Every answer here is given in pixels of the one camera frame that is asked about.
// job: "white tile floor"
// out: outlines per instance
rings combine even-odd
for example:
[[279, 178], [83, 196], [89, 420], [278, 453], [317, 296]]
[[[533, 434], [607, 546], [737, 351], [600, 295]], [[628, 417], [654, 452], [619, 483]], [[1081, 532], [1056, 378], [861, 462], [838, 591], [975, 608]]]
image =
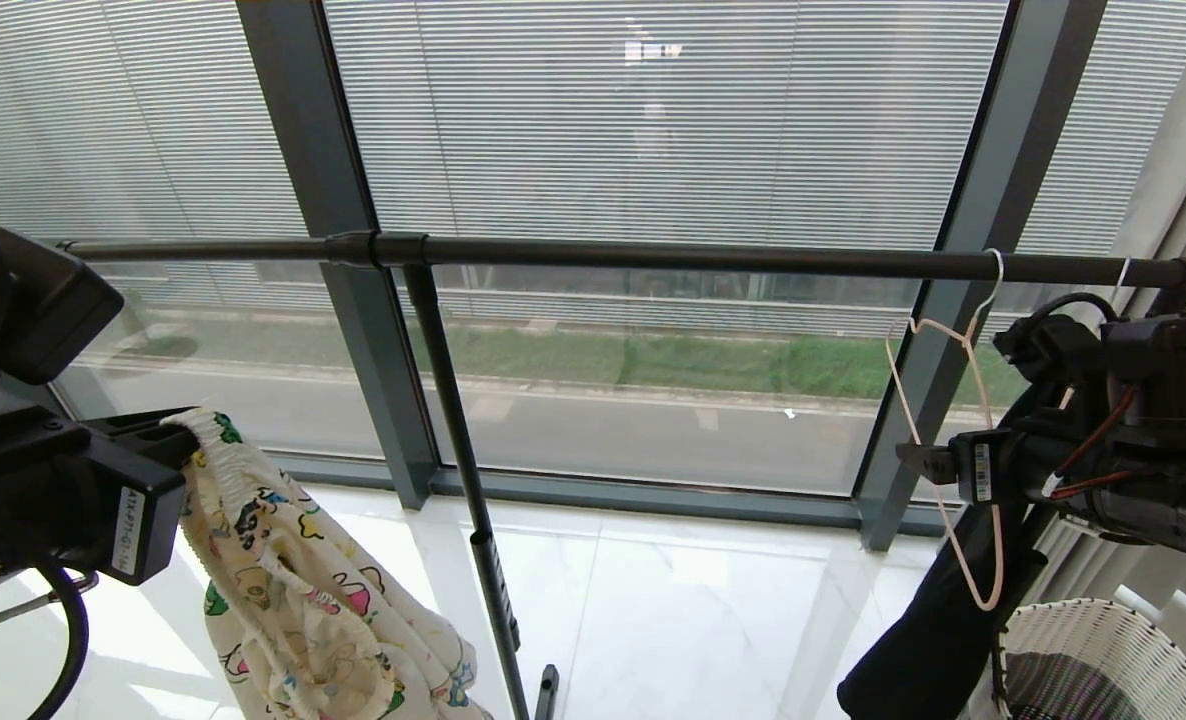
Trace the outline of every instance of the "white tile floor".
[[[479, 648], [471, 696], [506, 716], [500, 670], [468, 553], [468, 512], [433, 498], [406, 514], [395, 496], [310, 488], [425, 605]], [[908, 605], [932, 539], [886, 555], [849, 530], [662, 518], [492, 503], [533, 694], [562, 673], [557, 716], [798, 720], [844, 716], [834, 688]], [[200, 618], [205, 585], [183, 542], [141, 588], [106, 580], [87, 594], [91, 652], [64, 719], [236, 720]], [[0, 607], [40, 579], [0, 587]], [[0, 719], [25, 716], [52, 683], [57, 609], [0, 626]]]

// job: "white horizontal blinds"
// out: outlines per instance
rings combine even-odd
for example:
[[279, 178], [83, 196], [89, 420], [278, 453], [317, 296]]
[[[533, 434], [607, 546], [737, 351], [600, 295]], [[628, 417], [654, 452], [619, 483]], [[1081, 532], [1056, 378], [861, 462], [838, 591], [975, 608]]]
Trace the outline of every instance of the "white horizontal blinds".
[[1005, 5], [327, 11], [385, 228], [925, 249]]
[[232, 4], [0, 4], [0, 224], [302, 236]]
[[1104, 255], [1186, 66], [1186, 0], [1110, 0], [1020, 251]]

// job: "road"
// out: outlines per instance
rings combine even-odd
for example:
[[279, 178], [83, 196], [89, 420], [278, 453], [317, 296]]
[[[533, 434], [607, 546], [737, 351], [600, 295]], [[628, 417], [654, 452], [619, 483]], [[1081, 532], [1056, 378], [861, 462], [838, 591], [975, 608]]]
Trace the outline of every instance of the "road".
[[[301, 370], [253, 374], [250, 368], [185, 361], [154, 370], [81, 368], [103, 387], [116, 413], [208, 404], [232, 415], [267, 447], [378, 454], [356, 381]], [[786, 407], [747, 396], [670, 397], [662, 393], [466, 383], [461, 390], [478, 461], [495, 469], [553, 470], [718, 484], [850, 492], [873, 425], [872, 404]], [[78, 393], [76, 401], [85, 407]], [[431, 396], [439, 447], [449, 439]], [[969, 419], [946, 432], [976, 428]]]

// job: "metal rod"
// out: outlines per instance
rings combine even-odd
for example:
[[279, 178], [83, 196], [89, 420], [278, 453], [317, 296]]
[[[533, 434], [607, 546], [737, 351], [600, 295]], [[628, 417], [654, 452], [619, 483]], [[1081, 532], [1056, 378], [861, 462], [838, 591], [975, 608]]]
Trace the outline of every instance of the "metal rod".
[[455, 465], [460, 470], [464, 497], [468, 501], [468, 515], [473, 518], [473, 534], [468, 543], [473, 547], [478, 580], [487, 601], [487, 618], [491, 620], [491, 632], [496, 638], [496, 650], [500, 654], [500, 669], [505, 674], [509, 702], [517, 720], [529, 720], [527, 692], [521, 682], [521, 669], [517, 667], [517, 644], [519, 644], [517, 623], [512, 618], [500, 556], [496, 550], [491, 514], [487, 511], [487, 496], [482, 489], [478, 460], [473, 454], [473, 442], [468, 438], [468, 419], [464, 415], [460, 388], [455, 382], [455, 369], [451, 363], [451, 346], [446, 340], [442, 314], [436, 306], [433, 269], [429, 269], [428, 265], [408, 265], [402, 272], [406, 274], [406, 289], [410, 293], [412, 305], [415, 306], [420, 333], [423, 334], [425, 345], [428, 346], [433, 384], [442, 404], [442, 414], [446, 415], [451, 446], [455, 451]]
[[[327, 260], [343, 265], [401, 266], [413, 261], [406, 242], [388, 242], [389, 232], [350, 232], [332, 238], [190, 242], [76, 242], [64, 249], [91, 263], [168, 263], [206, 260]], [[620, 241], [556, 242], [428, 237], [416, 263], [553, 265], [585, 268], [725, 270], [849, 275], [849, 278], [990, 281], [996, 260], [962, 251], [821, 250], [793, 246], [709, 246]], [[1093, 256], [1005, 255], [1006, 281], [1114, 286], [1122, 259]], [[1133, 260], [1126, 287], [1177, 287], [1186, 283], [1186, 261]]]

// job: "horizontal black pole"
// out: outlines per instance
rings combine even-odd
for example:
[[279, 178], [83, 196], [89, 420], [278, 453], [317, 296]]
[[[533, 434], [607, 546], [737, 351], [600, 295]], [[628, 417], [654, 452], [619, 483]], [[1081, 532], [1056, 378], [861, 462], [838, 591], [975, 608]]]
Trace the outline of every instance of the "horizontal black pole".
[[[991, 254], [958, 251], [821, 250], [812, 247], [718, 243], [542, 241], [425, 237], [417, 232], [347, 232], [331, 238], [189, 242], [69, 242], [91, 263], [206, 260], [314, 260], [340, 265], [551, 265], [580, 268], [725, 270], [990, 281]], [[1005, 254], [1006, 282], [1114, 286], [1123, 259]], [[1133, 260], [1123, 286], [1186, 283], [1186, 260]]]

